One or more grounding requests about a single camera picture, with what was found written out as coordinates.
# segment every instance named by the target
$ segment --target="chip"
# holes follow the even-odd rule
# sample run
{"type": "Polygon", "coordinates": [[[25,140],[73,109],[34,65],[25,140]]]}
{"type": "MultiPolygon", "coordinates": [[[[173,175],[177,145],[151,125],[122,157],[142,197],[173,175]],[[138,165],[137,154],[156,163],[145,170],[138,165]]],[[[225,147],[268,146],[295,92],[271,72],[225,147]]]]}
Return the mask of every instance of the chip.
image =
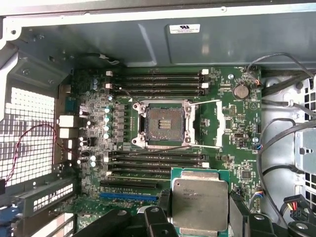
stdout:
{"type": "Polygon", "coordinates": [[[241,171],[241,178],[242,179],[251,179],[251,172],[248,170],[241,171]]]}
{"type": "Polygon", "coordinates": [[[184,139],[183,108],[148,108],[147,141],[180,141],[184,139]]]}

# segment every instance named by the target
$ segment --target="perforated metal mesh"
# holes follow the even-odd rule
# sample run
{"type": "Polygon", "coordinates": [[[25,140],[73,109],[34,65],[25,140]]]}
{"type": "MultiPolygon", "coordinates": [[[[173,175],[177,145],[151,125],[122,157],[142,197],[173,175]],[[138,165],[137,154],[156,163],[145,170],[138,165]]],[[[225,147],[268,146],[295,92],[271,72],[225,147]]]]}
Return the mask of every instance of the perforated metal mesh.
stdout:
{"type": "Polygon", "coordinates": [[[34,207],[33,211],[38,211],[39,209],[45,207],[46,205],[50,204],[51,202],[54,202],[63,196],[67,195],[68,193],[72,192],[74,190],[74,185],[70,184],[67,185],[66,187],[57,190],[55,192],[52,192],[49,195],[43,196],[39,198],[38,200],[34,201],[34,207]]]}
{"type": "MultiPolygon", "coordinates": [[[[0,177],[7,178],[13,166],[14,150],[24,131],[38,124],[54,124],[55,100],[52,97],[12,88],[11,103],[6,103],[0,122],[0,177]]],[[[37,127],[23,137],[14,175],[7,186],[51,172],[53,131],[37,127]]]]}

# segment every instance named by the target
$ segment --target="gray cable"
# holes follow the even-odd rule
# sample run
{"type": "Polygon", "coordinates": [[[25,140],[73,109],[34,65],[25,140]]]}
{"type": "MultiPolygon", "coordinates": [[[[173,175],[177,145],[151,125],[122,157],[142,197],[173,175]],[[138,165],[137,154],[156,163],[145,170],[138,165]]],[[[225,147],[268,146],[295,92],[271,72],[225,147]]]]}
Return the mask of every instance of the gray cable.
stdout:
{"type": "Polygon", "coordinates": [[[311,73],[303,64],[301,64],[299,61],[296,60],[296,58],[294,58],[292,55],[288,54],[288,53],[272,53],[272,54],[268,54],[268,55],[265,55],[265,56],[262,56],[254,61],[252,61],[247,69],[246,69],[246,73],[254,80],[257,80],[257,78],[255,78],[251,73],[250,73],[250,67],[252,65],[254,65],[255,63],[257,62],[260,62],[266,58],[271,58],[271,57],[275,57],[275,56],[285,56],[285,57],[288,57],[290,58],[297,66],[299,66],[305,73],[307,73],[311,78],[314,78],[314,74],[311,73]]]}
{"type": "Polygon", "coordinates": [[[257,154],[257,170],[258,170],[258,174],[259,174],[259,178],[260,178],[260,182],[261,182],[261,187],[264,190],[264,194],[265,197],[268,199],[269,203],[271,204],[273,210],[276,212],[280,223],[282,225],[284,225],[284,227],[287,227],[286,221],[284,219],[284,217],[282,216],[282,214],[279,212],[277,205],[273,202],[273,199],[267,189],[267,185],[266,182],[264,180],[263,177],[263,172],[262,172],[262,153],[267,150],[270,146],[272,146],[274,143],[276,143],[277,141],[281,140],[283,137],[286,137],[287,135],[291,134],[291,133],[295,133],[301,130],[304,130],[306,128],[311,128],[311,127],[315,127],[316,126],[316,120],[312,120],[309,122],[305,122],[299,125],[295,125],[279,134],[277,134],[276,136],[274,136],[269,142],[267,142],[264,147],[258,152],[257,154]]]}
{"type": "MultiPolygon", "coordinates": [[[[262,100],[261,102],[263,104],[266,104],[266,105],[284,106],[284,107],[288,106],[287,102],[282,102],[282,101],[262,100]]],[[[302,105],[299,105],[297,103],[293,103],[293,107],[302,110],[304,113],[308,114],[309,116],[311,116],[313,118],[316,118],[316,113],[315,112],[305,108],[302,105]]]]}

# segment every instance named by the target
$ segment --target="cable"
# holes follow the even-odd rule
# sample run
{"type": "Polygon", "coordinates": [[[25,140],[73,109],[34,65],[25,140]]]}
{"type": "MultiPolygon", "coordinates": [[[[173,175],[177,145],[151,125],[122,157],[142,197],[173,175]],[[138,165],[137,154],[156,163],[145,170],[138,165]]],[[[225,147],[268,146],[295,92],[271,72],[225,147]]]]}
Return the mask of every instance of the cable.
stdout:
{"type": "Polygon", "coordinates": [[[302,124],[299,124],[299,125],[295,125],[295,126],[289,128],[289,129],[279,133],[278,135],[274,136],[268,143],[266,143],[264,145],[264,147],[257,154],[257,170],[258,170],[259,178],[260,178],[260,181],[261,181],[261,187],[263,188],[264,194],[265,194],[267,200],[269,201],[269,203],[271,204],[273,210],[276,212],[276,214],[277,214],[277,216],[278,216],[278,218],[280,220],[280,223],[283,224],[285,227],[287,226],[286,221],[283,218],[282,214],[279,212],[276,204],[274,203],[274,201],[273,201],[273,199],[272,199],[272,197],[271,197],[271,195],[270,195],[270,193],[269,193],[269,191],[267,189],[267,185],[266,185],[266,182],[265,182],[264,177],[263,177],[263,172],[262,172],[262,153],[264,151],[266,151],[274,143],[276,143],[277,141],[282,139],[283,137],[286,137],[289,134],[292,134],[292,133],[304,130],[306,128],[314,127],[314,126],[316,126],[316,120],[312,120],[312,121],[305,122],[305,123],[302,123],[302,124]]]}
{"type": "MultiPolygon", "coordinates": [[[[282,101],[272,101],[272,100],[262,100],[261,101],[263,104],[266,105],[273,105],[273,106],[284,106],[287,107],[289,105],[288,102],[282,102],[282,101]]],[[[305,112],[306,114],[308,114],[309,116],[312,116],[313,118],[316,118],[316,113],[305,108],[302,105],[299,105],[297,103],[293,103],[293,107],[302,110],[303,112],[305,112]]]]}
{"type": "Polygon", "coordinates": [[[280,164],[280,165],[272,166],[272,167],[266,169],[265,171],[263,171],[263,176],[265,176],[266,174],[268,174],[271,171],[276,170],[276,169],[289,169],[289,170],[291,170],[294,173],[304,174],[304,171],[299,170],[298,168],[296,168],[292,164],[280,164]]]}
{"type": "Polygon", "coordinates": [[[263,191],[255,192],[251,199],[249,200],[249,209],[251,208],[253,202],[255,201],[256,198],[263,198],[263,191]]]}
{"type": "Polygon", "coordinates": [[[268,95],[272,95],[274,93],[277,93],[283,89],[286,89],[292,85],[295,85],[301,81],[304,81],[306,79],[308,79],[309,77],[306,77],[306,74],[305,73],[302,73],[302,74],[299,74],[299,75],[296,75],[296,76],[293,76],[285,81],[282,81],[278,84],[275,84],[275,85],[272,85],[272,86],[269,86],[269,87],[266,87],[264,88],[261,93],[262,93],[262,97],[265,97],[265,96],[268,96],[268,95]]]}
{"type": "Polygon", "coordinates": [[[68,149],[64,148],[62,145],[60,145],[59,143],[57,143],[57,132],[55,130],[55,128],[50,125],[50,124],[39,124],[39,125],[36,125],[36,126],[33,126],[31,127],[30,129],[26,130],[25,132],[23,132],[23,134],[19,137],[19,140],[18,142],[16,143],[15,145],[15,150],[14,150],[14,155],[13,155],[13,165],[12,165],[12,169],[10,171],[10,173],[7,175],[6,179],[5,179],[5,183],[7,184],[7,182],[13,177],[14,175],[14,169],[15,169],[15,166],[16,166],[16,163],[17,163],[17,160],[18,160],[18,151],[19,151],[19,147],[20,147],[20,143],[22,141],[22,138],[24,136],[26,136],[26,134],[28,134],[28,132],[32,131],[33,129],[37,128],[37,127],[48,127],[48,128],[51,128],[52,131],[53,131],[53,141],[54,143],[59,146],[62,150],[64,151],[67,151],[67,152],[70,152],[68,149]]]}
{"type": "Polygon", "coordinates": [[[246,69],[246,73],[254,80],[257,80],[257,78],[255,78],[251,73],[250,73],[250,67],[252,65],[254,65],[255,63],[257,62],[260,62],[264,59],[267,59],[267,58],[271,58],[271,57],[275,57],[275,56],[285,56],[285,57],[288,57],[290,58],[297,66],[299,66],[307,75],[309,75],[311,78],[314,78],[314,74],[312,72],[310,72],[303,64],[301,64],[299,61],[296,60],[296,58],[294,58],[292,55],[288,54],[288,53],[272,53],[272,54],[268,54],[268,55],[265,55],[265,56],[262,56],[254,61],[252,61],[247,69],[246,69]]]}
{"type": "Polygon", "coordinates": [[[114,59],[112,60],[102,53],[83,53],[83,54],[78,56],[78,58],[84,58],[84,57],[98,57],[98,58],[107,60],[107,62],[111,65],[119,64],[118,60],[114,60],[114,59]]]}

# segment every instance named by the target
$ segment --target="label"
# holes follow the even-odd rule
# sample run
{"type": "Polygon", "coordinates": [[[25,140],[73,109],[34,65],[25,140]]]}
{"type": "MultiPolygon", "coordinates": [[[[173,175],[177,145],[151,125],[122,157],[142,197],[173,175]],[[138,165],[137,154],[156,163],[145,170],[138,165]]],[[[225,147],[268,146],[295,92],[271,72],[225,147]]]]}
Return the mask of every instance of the label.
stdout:
{"type": "Polygon", "coordinates": [[[169,26],[171,34],[199,33],[200,24],[169,26]]]}

